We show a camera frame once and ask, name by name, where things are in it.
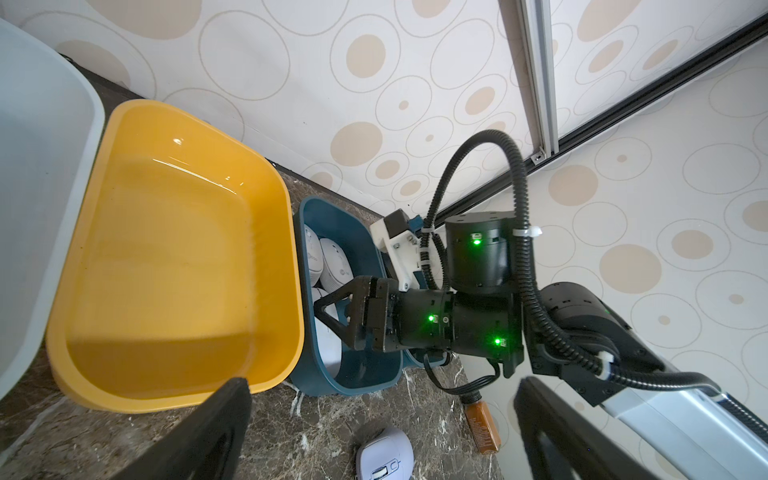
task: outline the wall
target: wall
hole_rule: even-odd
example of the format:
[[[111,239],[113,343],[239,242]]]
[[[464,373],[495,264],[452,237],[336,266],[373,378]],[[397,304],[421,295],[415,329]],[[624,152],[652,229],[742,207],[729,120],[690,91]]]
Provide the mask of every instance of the wall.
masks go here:
[[[539,285],[585,285],[679,369],[768,419],[768,42],[725,61],[530,177]],[[511,210],[505,191],[479,210]],[[462,358],[470,379],[490,370]],[[530,478],[512,399],[528,363],[483,391],[506,478]],[[682,478],[564,382],[555,392],[662,479]]]
[[[766,7],[551,0],[561,134]],[[0,17],[381,214],[426,213],[476,131],[534,149],[498,0],[0,0]],[[504,169],[479,148],[445,205]]]

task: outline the black cylindrical motor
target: black cylindrical motor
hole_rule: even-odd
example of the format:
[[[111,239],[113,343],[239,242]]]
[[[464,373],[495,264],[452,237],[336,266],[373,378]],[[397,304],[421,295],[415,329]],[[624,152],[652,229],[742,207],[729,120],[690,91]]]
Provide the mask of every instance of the black cylindrical motor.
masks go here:
[[[445,221],[447,277],[451,287],[473,295],[512,292],[509,252],[514,212],[477,212]]]

